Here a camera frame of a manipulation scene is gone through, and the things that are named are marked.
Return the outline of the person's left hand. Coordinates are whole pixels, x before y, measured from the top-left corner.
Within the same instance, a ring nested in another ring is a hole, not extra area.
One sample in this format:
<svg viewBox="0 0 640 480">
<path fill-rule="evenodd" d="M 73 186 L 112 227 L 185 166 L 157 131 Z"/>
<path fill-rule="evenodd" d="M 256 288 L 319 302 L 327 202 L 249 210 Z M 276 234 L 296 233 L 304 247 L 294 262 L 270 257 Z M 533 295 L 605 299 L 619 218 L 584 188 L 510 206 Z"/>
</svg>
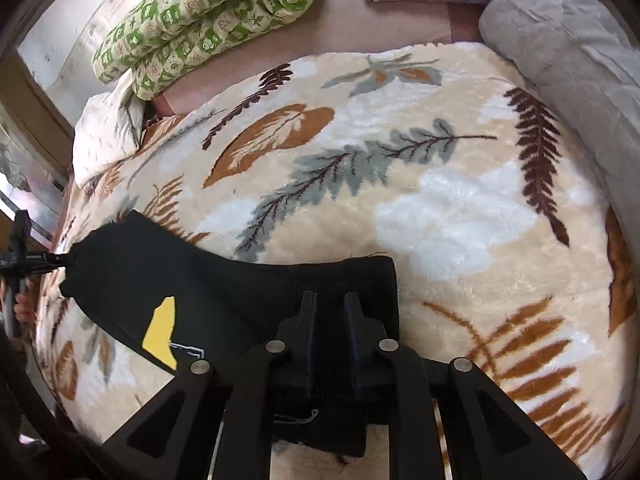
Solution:
<svg viewBox="0 0 640 480">
<path fill-rule="evenodd" d="M 28 290 L 15 296 L 14 314 L 24 330 L 31 332 L 35 327 L 36 314 L 32 295 Z"/>
</svg>

